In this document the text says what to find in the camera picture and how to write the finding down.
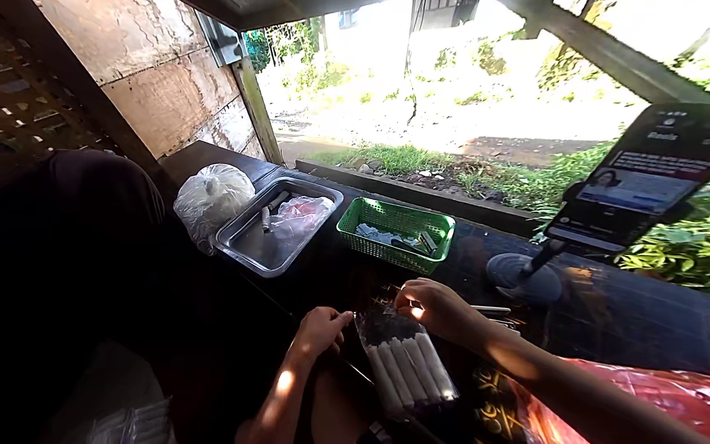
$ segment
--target red plastic bag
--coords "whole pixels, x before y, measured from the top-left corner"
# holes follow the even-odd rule
[[[650,402],[710,439],[710,376],[690,371],[619,367],[584,359],[564,360]],[[524,406],[520,418],[528,443],[588,444],[525,388],[513,381],[511,385],[517,393],[518,404]]]

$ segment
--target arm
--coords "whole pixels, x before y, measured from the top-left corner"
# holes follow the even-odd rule
[[[410,300],[423,309],[411,308]],[[395,305],[432,333],[496,363],[589,442],[710,442],[659,409],[490,321],[434,280],[407,281]]]
[[[297,331],[267,399],[248,430],[248,443],[291,443],[295,439],[303,388],[316,358],[330,348],[339,352],[341,329],[353,318],[330,307],[311,310]]]

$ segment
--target phone holder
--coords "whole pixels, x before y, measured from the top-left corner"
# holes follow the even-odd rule
[[[571,184],[563,193],[563,200],[574,199],[585,185],[585,182]],[[661,215],[658,222],[673,224],[687,217],[693,208],[688,202],[680,201]],[[500,294],[509,298],[530,304],[554,303],[561,296],[562,284],[558,275],[546,264],[567,245],[562,240],[551,239],[536,257],[518,253],[498,254],[487,263],[487,278]]]

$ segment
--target phone stand base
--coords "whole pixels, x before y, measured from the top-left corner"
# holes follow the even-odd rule
[[[531,259],[518,253],[498,254],[487,263],[487,278],[504,296],[530,304],[555,302],[562,293],[560,278],[548,266],[524,276],[522,269]]]

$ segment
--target lattice panel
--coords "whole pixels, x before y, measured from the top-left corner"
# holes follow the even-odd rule
[[[60,148],[116,151],[0,16],[0,180]]]

